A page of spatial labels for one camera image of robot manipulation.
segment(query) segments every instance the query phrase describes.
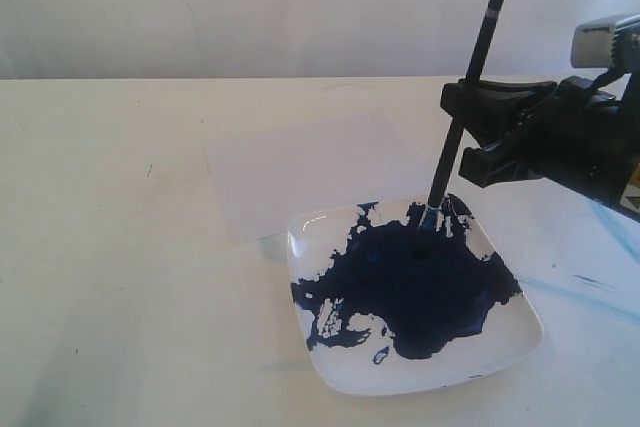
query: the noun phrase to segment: white table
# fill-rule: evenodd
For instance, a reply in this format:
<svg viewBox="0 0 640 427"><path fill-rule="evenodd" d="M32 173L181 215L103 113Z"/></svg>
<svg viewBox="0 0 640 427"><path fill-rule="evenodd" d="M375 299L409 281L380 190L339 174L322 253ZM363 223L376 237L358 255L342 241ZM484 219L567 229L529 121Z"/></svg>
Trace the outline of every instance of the white table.
<svg viewBox="0 0 640 427"><path fill-rule="evenodd" d="M376 110L435 160L450 80L0 82L0 425L638 425L637 316L525 281L547 331L529 359L440 391L350 397L308 360L284 236L227 235L207 144ZM540 232L549 209L579 215L577 195L452 190L518 275L563 267L562 242ZM499 215L505 194L517 202ZM608 258L614 244L581 225Z"/></svg>

